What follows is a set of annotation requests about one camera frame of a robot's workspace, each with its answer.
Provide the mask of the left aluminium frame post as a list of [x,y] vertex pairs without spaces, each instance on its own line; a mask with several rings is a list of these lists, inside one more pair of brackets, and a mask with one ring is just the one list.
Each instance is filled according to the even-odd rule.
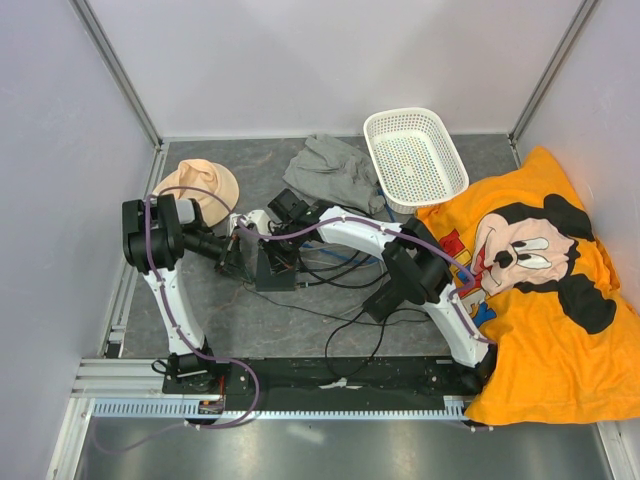
[[118,89],[131,108],[143,132],[155,149],[163,145],[162,136],[157,130],[147,109],[138,95],[124,65],[119,59],[106,30],[102,26],[91,3],[87,0],[70,0],[70,5],[76,12],[91,41],[96,47]]

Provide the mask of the aluminium frame post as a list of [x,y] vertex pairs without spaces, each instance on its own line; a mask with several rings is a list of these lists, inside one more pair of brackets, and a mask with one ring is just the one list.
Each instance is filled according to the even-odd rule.
[[513,128],[508,134],[508,139],[513,150],[517,148],[518,141],[531,123],[534,114],[542,104],[547,92],[551,88],[555,78],[568,59],[582,31],[590,21],[591,16],[599,4],[599,0],[582,0],[579,3],[578,8],[543,69],[533,91],[517,117]]
[[162,136],[157,130],[147,109],[138,95],[124,65],[119,59],[106,30],[102,26],[91,3],[87,0],[70,0],[70,5],[76,12],[91,41],[96,47],[118,89],[131,108],[143,132],[155,149],[163,145]]

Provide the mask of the white plastic basket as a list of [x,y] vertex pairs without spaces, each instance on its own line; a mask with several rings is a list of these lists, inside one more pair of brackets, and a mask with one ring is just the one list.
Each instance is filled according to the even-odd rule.
[[365,120],[363,133],[393,211],[412,214],[468,189],[466,168],[435,112],[411,107],[375,113]]

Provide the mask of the peach bucket hat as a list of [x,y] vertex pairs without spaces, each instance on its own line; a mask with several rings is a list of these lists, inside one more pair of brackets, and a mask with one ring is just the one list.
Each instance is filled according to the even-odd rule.
[[205,224],[213,227],[234,210],[240,189],[225,166],[206,159],[186,159],[154,188],[153,194],[196,200]]

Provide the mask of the black network switch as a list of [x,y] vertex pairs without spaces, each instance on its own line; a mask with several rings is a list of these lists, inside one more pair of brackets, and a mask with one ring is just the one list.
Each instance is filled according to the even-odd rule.
[[297,256],[275,241],[260,240],[255,287],[258,292],[290,292],[296,288]]

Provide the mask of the orange cartoon mouse pillow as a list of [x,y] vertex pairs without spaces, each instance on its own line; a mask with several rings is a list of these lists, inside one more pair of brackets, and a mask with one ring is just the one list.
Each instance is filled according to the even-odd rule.
[[461,301],[497,346],[467,409],[495,426],[584,424],[639,414],[639,316],[552,154],[416,213],[455,260]]

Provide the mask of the grey cloth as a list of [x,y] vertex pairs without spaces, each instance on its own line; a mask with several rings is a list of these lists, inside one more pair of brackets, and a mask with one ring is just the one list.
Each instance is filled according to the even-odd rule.
[[312,199],[346,205],[371,215],[385,206],[370,157],[326,134],[305,140],[304,148],[286,168],[283,181]]

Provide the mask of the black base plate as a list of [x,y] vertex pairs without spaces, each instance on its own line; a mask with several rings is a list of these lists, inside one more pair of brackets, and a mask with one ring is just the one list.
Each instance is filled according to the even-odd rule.
[[445,396],[474,397],[482,390],[475,373],[449,356],[245,358],[230,370],[218,393],[165,393],[223,396],[245,409],[265,404],[418,406]]

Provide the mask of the black power adapter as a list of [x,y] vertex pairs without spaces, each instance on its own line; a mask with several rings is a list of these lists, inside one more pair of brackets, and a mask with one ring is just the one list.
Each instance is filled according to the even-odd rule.
[[404,297],[393,281],[383,284],[363,304],[363,311],[376,323],[382,323],[399,305]]

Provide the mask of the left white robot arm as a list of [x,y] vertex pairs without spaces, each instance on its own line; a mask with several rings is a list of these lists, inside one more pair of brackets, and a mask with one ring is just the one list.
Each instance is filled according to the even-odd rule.
[[167,332],[169,356],[152,363],[164,378],[163,391],[220,393],[230,367],[211,360],[213,351],[195,319],[181,262],[189,251],[211,260],[217,272],[250,282],[239,237],[215,235],[196,200],[168,194],[124,202],[121,219],[125,259],[152,290]]

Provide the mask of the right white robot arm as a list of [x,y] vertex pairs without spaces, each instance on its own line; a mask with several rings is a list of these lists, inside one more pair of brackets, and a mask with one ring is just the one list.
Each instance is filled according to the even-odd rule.
[[494,381],[497,347],[482,335],[464,308],[460,294],[473,276],[441,249],[427,227],[412,218],[405,223],[382,222],[318,201],[313,205],[283,190],[268,208],[251,212],[271,266],[286,267],[307,241],[346,246],[380,260],[389,280],[365,303],[368,314],[381,321],[401,303],[423,308],[446,340],[458,381],[467,392],[483,392]]

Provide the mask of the right aluminium frame post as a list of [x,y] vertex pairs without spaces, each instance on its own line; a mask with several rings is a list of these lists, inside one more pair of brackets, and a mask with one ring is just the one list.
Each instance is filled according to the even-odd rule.
[[579,3],[578,8],[543,69],[533,91],[517,117],[513,128],[508,134],[508,139],[513,150],[517,148],[518,141],[531,123],[534,114],[542,104],[547,92],[551,88],[555,78],[568,59],[582,31],[590,21],[591,16],[599,4],[599,0],[582,0]]

